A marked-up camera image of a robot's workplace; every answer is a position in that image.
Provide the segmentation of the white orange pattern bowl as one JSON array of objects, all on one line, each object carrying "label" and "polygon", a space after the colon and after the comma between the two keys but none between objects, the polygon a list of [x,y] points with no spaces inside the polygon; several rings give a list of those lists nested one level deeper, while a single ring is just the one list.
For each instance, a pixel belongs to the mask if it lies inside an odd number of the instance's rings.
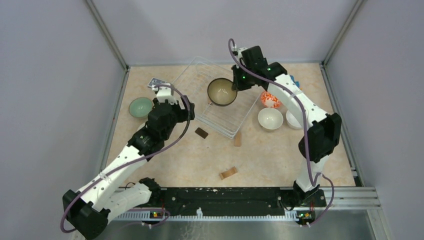
[{"label": "white orange pattern bowl", "polygon": [[278,109],[282,103],[274,95],[263,91],[260,95],[260,101],[264,107]]}]

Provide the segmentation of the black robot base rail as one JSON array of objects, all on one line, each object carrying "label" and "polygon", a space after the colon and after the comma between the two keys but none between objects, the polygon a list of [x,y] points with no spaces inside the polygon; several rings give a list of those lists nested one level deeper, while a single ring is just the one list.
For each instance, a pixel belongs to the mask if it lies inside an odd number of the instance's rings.
[{"label": "black robot base rail", "polygon": [[291,187],[168,187],[156,190],[138,208],[160,208],[171,216],[262,217],[282,216],[289,210],[326,207],[323,190],[312,195]]}]

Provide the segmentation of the large white bowl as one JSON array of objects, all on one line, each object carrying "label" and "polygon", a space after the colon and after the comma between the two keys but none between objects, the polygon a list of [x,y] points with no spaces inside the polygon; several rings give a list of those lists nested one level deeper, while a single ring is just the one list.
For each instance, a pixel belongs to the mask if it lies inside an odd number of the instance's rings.
[{"label": "large white bowl", "polygon": [[144,123],[142,123],[138,128],[137,128],[137,131],[139,131],[140,129],[142,129],[144,126],[146,125],[146,123],[144,122]]}]

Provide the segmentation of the small white bowl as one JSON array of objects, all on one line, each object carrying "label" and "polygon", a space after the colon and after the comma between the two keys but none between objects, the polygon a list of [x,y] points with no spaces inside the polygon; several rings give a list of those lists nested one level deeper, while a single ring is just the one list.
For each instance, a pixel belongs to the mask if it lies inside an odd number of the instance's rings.
[{"label": "small white bowl", "polygon": [[289,111],[287,110],[286,114],[286,121],[290,128],[295,130],[301,130],[304,128],[303,126],[303,114],[300,115],[300,121]]}]

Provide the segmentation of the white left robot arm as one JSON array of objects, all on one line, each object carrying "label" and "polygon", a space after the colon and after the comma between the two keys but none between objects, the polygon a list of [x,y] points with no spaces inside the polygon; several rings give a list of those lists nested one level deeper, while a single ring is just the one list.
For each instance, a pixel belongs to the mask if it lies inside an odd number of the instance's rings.
[{"label": "white left robot arm", "polygon": [[85,239],[97,238],[119,215],[142,204],[154,207],[160,193],[148,178],[122,192],[119,186],[135,170],[153,157],[174,147],[186,134],[195,118],[195,104],[180,97],[184,108],[171,94],[157,96],[148,120],[136,131],[113,162],[77,191],[62,197],[63,214],[59,228],[63,233],[78,231]]}]

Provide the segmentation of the light green celadon bowl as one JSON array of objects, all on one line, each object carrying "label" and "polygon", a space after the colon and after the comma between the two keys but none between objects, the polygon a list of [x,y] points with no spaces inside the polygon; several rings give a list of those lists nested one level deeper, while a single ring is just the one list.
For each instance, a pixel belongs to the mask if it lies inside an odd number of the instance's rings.
[{"label": "light green celadon bowl", "polygon": [[153,102],[151,99],[147,97],[139,97],[130,103],[128,111],[132,117],[144,119],[148,116],[152,108]]}]

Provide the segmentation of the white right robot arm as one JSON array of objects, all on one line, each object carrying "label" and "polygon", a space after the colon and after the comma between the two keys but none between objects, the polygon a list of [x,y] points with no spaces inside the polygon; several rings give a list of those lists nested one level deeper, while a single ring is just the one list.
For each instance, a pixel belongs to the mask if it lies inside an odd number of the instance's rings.
[{"label": "white right robot arm", "polygon": [[340,115],[329,114],[313,103],[280,63],[267,62],[259,46],[236,47],[230,41],[228,49],[235,62],[231,68],[232,88],[239,92],[253,86],[262,87],[276,97],[302,127],[304,136],[298,148],[305,158],[305,167],[294,181],[293,200],[299,206],[307,206],[319,188],[329,155],[340,142]]}]

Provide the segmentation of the beige flower pattern bowl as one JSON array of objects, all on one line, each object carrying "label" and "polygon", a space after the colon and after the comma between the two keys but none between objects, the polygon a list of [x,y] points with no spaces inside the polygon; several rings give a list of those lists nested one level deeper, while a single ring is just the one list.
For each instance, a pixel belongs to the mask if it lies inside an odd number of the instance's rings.
[{"label": "beige flower pattern bowl", "polygon": [[257,120],[259,125],[268,132],[272,132],[280,128],[284,123],[282,113],[275,108],[267,107],[259,111]]}]

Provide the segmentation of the dark teal bowl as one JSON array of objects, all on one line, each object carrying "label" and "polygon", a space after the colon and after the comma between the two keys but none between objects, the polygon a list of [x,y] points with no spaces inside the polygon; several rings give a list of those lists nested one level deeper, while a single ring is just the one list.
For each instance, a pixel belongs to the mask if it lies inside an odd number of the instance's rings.
[{"label": "dark teal bowl", "polygon": [[238,92],[233,89],[233,82],[227,78],[216,78],[207,87],[207,96],[216,106],[225,107],[232,104]]}]

